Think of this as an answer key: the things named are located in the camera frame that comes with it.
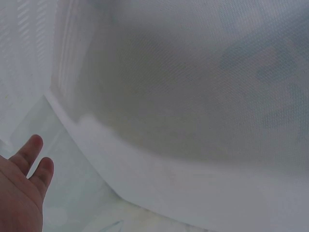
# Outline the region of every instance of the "white fabric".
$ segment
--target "white fabric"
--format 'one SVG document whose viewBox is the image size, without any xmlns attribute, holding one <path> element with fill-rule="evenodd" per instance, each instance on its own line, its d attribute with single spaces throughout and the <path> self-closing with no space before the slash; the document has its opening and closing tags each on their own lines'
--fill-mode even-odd
<svg viewBox="0 0 309 232">
<path fill-rule="evenodd" d="M 57 0 L 0 0 L 0 139 L 50 86 Z"/>
<path fill-rule="evenodd" d="M 46 95 L 125 200 L 219 232 L 309 227 L 306 0 L 70 0 Z"/>
<path fill-rule="evenodd" d="M 0 154 L 9 158 L 32 134 L 42 136 L 44 147 L 29 176 L 43 157 L 55 163 L 43 204 L 43 232 L 207 232 L 120 199 L 78 149 L 44 97 L 13 132 L 13 151 L 0 145 Z"/>
</svg>

